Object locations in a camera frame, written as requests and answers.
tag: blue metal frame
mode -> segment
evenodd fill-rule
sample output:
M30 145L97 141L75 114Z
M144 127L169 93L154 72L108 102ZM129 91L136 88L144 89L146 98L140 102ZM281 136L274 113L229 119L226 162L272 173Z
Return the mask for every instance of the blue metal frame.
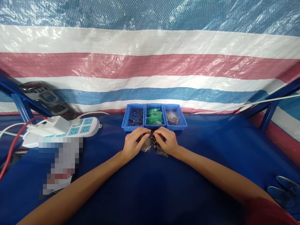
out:
M272 116L276 110L276 107L279 103L279 100L277 101L274 101L272 104L269 105L268 109L267 109L267 112L265 113L265 116L263 117L262 119L262 122L259 126L259 129L262 131L262 132L265 132L268 128L268 125L272 119Z
M266 99L285 97L296 92L299 89L300 89L300 78L288 84L287 86L282 87L281 89L274 92L273 94L269 95ZM248 110L244 115L246 117L254 116L255 114L265 110L271 103L273 103L273 101L260 103L254 106L252 109Z
M285 96L288 96L288 95L296 92L299 89L300 89L300 78L296 79L295 81L288 84L287 86L279 89L278 91L276 91L275 93L273 93L269 97L267 97L266 99L285 97ZM248 110L245 113L245 116L246 117L254 116L255 114L257 114L267 108L267 112L265 113L265 116L263 117L263 120L259 127L259 129L261 131L265 132L271 121L271 118L276 110L276 107L277 107L279 101L280 100L260 103L256 106L254 106L252 109Z
M11 94L11 97L14 100L24 122L26 123L30 119L32 119L33 114L31 112L31 109L30 109L28 103L25 100L21 99L20 96L17 94Z
M45 117L53 116L44 106L27 97L15 82L1 72L0 91L13 98L24 122L27 122L29 119L33 118L31 109Z

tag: red sleeve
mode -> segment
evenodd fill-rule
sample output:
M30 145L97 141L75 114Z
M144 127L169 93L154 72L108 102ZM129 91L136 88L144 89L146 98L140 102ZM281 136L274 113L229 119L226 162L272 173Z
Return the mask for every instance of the red sleeve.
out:
M264 198L248 201L246 208L248 211L246 225L299 225L284 209Z

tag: blue compartment box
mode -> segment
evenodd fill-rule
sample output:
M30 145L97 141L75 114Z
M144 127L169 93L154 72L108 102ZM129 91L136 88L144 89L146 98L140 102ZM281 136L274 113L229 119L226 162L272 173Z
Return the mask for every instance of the blue compartment box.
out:
M147 124L147 122L146 122L147 111L148 111L148 109L152 109L152 108L160 108L160 110L162 111L162 124L154 124L154 125ZM145 110L145 113L144 113L144 122L145 122L145 127L146 128L148 128L150 130L156 130L160 127L165 127L166 126L166 114L164 113L162 104L157 104L157 103L146 104L145 109L146 110Z
M124 119L123 119L123 122L122 122L122 128L124 129L124 131L131 132L131 131L134 131L138 127L144 127L145 126L144 118L143 118L143 121L142 121L142 126L140 126L140 124L138 123L138 121L141 122L139 117L142 113L142 110L144 111L144 116L145 116L145 105L144 104L128 104L127 105L126 111L125 111L125 114L124 114ZM133 120L135 120L134 126L132 126L132 122L129 121L129 118L132 118Z
M180 105L164 104L163 108L164 108L165 120L167 122L167 126L166 126L167 129L172 130L172 131L184 130L188 126L188 124L184 118L184 115L183 115ZM179 125L172 125L172 123L170 123L168 121L167 114L166 114L166 111L168 111L168 110L173 111L179 117L179 121L178 121Z

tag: forearm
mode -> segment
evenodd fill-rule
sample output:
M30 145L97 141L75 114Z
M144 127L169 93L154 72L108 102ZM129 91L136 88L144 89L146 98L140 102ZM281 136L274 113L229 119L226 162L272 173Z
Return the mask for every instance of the forearm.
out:
M18 224L64 224L129 159L122 152L81 176L41 204Z
M241 204L253 198L275 202L263 189L233 170L180 146L177 159L185 162Z

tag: power strip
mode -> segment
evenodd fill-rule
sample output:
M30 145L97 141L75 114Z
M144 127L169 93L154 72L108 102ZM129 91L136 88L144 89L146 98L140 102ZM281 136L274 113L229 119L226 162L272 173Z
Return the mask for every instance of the power strip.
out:
M39 143L41 142L58 142L57 138L68 138L68 137L91 137L94 136L98 130L102 127L99 120L96 117L89 117L81 119L80 124L74 126L71 124L68 131L65 134L60 135L51 135L43 137L41 135L35 133L29 133L23 141L22 146L27 148L35 148L38 147Z

